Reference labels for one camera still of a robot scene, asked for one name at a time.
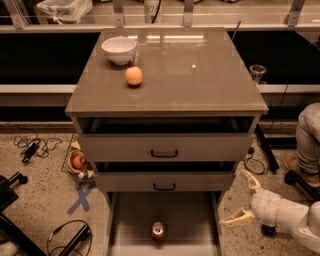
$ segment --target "white plastic bag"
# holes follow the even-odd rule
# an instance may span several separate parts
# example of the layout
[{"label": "white plastic bag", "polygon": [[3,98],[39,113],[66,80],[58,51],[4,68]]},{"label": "white plastic bag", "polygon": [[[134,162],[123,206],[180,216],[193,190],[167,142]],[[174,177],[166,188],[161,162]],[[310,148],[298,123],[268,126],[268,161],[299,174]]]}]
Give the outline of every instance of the white plastic bag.
[{"label": "white plastic bag", "polygon": [[92,0],[44,0],[37,7],[59,24],[80,23],[81,18],[92,9]]}]

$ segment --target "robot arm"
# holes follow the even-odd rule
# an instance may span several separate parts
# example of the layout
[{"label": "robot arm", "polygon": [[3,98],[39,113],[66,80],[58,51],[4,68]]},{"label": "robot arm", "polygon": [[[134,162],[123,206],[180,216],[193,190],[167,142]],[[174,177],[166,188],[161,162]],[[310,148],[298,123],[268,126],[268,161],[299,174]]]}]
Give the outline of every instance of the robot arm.
[{"label": "robot arm", "polygon": [[220,225],[247,225],[256,220],[260,224],[276,227],[280,232],[289,233],[303,246],[320,253],[320,202],[315,202],[309,208],[262,189],[251,173],[242,170],[242,174],[248,179],[253,192],[251,210],[241,208],[220,221]]}]

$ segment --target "countertop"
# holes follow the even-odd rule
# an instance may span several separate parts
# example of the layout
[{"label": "countertop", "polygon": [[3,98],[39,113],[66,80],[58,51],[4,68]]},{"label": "countertop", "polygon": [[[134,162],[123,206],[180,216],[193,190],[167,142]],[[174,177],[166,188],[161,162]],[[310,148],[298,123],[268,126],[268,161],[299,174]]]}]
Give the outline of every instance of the countertop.
[{"label": "countertop", "polygon": [[[133,60],[143,73],[139,87],[125,79],[101,44],[115,36],[137,41]],[[67,115],[119,115],[123,112],[237,112],[263,114],[267,106],[230,37],[210,29],[104,30],[67,106]]]}]

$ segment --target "terrazzo floor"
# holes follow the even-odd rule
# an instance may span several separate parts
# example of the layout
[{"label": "terrazzo floor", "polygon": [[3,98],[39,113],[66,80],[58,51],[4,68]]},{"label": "terrazzo floor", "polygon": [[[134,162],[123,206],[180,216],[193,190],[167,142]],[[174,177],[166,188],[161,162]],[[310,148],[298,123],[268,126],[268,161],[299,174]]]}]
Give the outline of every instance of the terrazzo floor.
[{"label": "terrazzo floor", "polygon": [[[71,175],[62,171],[73,132],[71,123],[0,124],[0,175],[9,178],[16,172],[21,172],[29,180],[25,185],[12,186],[19,198],[5,209],[3,214],[47,255],[55,247],[66,245],[82,224],[72,223],[65,226],[53,236],[47,252],[47,239],[57,227],[73,220],[85,221],[93,234],[89,255],[102,256],[104,255],[104,238],[109,217],[109,208],[105,197],[97,188],[93,188],[86,196],[88,204],[77,205],[79,196],[76,188],[79,184]],[[54,149],[49,151],[46,158],[34,156],[28,164],[23,164],[21,155],[23,149],[15,144],[24,137],[34,138],[36,134],[39,138],[48,141],[48,148]],[[253,158],[267,166],[266,158],[256,140],[252,146],[255,150]],[[289,200],[305,204],[312,203],[303,191],[284,183],[285,169],[281,162],[283,150],[273,150],[273,153],[280,169],[275,173],[268,171],[263,175],[255,176],[262,187]],[[250,209],[251,194],[248,182],[240,174],[240,170],[243,168],[243,162],[241,162],[236,171],[233,185],[221,198],[218,207],[220,219],[227,218],[240,207],[244,207],[246,210]],[[254,164],[253,168],[260,171],[262,167],[260,164]],[[88,184],[83,184],[82,190],[89,191],[86,189],[88,189]],[[289,234],[278,233],[273,238],[265,237],[260,228],[257,222],[232,228],[222,226],[221,246],[225,256],[318,255],[300,245]],[[82,255],[86,255],[88,249],[89,240],[81,242],[77,247]]]}]

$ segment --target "clear glass cup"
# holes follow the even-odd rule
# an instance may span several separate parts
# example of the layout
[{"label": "clear glass cup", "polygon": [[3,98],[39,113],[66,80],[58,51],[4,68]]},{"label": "clear glass cup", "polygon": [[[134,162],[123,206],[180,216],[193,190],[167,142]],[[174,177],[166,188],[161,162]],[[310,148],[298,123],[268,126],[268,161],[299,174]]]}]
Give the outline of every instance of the clear glass cup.
[{"label": "clear glass cup", "polygon": [[266,73],[267,69],[259,64],[254,64],[250,66],[250,75],[252,79],[256,82],[256,84],[260,83],[260,80],[264,73]]}]

